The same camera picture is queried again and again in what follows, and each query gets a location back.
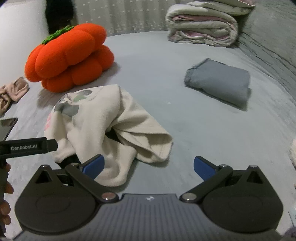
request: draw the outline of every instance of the white and pink comforter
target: white and pink comforter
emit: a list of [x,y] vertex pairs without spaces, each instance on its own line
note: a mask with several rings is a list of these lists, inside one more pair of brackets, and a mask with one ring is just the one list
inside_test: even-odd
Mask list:
[[178,4],[165,17],[168,40],[177,43],[208,44],[225,47],[238,37],[238,24],[227,13],[205,7]]

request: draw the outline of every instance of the bed sheet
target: bed sheet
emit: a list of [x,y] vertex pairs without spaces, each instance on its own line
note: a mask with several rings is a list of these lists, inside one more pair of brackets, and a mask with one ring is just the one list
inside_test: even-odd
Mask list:
[[[278,231],[285,232],[291,226],[287,211],[296,199],[296,172],[288,154],[296,134],[293,98],[238,48],[173,43],[167,40],[166,31],[112,36],[105,44],[115,55],[111,69],[98,80],[72,91],[119,84],[172,135],[174,142],[168,162],[149,165],[135,161],[126,184],[112,190],[120,194],[180,195],[202,181],[193,170],[197,155],[234,169],[256,164],[284,204]],[[246,110],[184,86],[186,70],[205,58],[250,72],[252,92]],[[40,83],[30,83],[28,93],[3,117],[19,118],[8,139],[42,137],[47,115],[63,94],[50,93]],[[6,199],[12,209],[41,164],[58,168],[50,154],[8,162],[12,166],[8,180],[15,193],[6,195]],[[19,231],[12,210],[7,236],[13,237]]]

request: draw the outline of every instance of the smartphone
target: smartphone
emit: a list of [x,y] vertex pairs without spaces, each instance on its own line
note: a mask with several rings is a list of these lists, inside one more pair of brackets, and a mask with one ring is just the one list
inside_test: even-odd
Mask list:
[[0,120],[0,141],[5,141],[18,118]]

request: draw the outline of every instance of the finger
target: finger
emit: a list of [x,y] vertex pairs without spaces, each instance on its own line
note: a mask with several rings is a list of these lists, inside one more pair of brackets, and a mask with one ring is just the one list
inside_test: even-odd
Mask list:
[[10,216],[6,215],[2,217],[2,221],[5,225],[10,225],[11,224],[11,218]]
[[8,204],[7,201],[3,201],[1,204],[0,204],[0,212],[3,216],[6,216],[7,214],[10,213],[10,206]]
[[9,172],[11,169],[11,166],[7,163],[6,166],[4,167],[4,169]]
[[10,182],[6,182],[5,193],[13,194],[13,192],[14,192],[14,189],[13,189],[12,185],[10,184]]

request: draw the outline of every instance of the sheer curtain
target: sheer curtain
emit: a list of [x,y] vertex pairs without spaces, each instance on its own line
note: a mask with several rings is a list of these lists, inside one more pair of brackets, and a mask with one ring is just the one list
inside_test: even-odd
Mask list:
[[73,0],[78,23],[95,23],[108,35],[166,30],[165,15],[185,0]]

